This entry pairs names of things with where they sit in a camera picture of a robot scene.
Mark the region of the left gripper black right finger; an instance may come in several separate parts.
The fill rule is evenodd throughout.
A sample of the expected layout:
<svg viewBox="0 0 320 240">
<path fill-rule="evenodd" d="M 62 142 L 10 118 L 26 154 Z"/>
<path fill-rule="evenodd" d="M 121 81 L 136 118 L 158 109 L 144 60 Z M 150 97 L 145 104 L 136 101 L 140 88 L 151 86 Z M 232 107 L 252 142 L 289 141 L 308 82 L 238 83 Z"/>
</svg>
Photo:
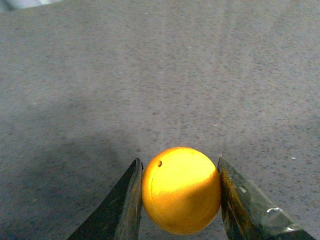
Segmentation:
<svg viewBox="0 0 320 240">
<path fill-rule="evenodd" d="M 217 169 L 221 186 L 221 214 L 228 239 L 314 239 L 222 156 L 218 158 Z"/>
</svg>

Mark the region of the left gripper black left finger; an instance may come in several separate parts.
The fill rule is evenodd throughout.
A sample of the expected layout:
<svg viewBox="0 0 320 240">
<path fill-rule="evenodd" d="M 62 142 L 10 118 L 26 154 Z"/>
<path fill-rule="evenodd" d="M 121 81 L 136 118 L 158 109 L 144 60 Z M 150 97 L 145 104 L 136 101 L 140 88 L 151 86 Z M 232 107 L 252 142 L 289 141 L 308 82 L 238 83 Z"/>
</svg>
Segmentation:
<svg viewBox="0 0 320 240">
<path fill-rule="evenodd" d="M 135 158 L 100 206 L 69 240 L 137 240 L 142 211 L 143 164 Z"/>
</svg>

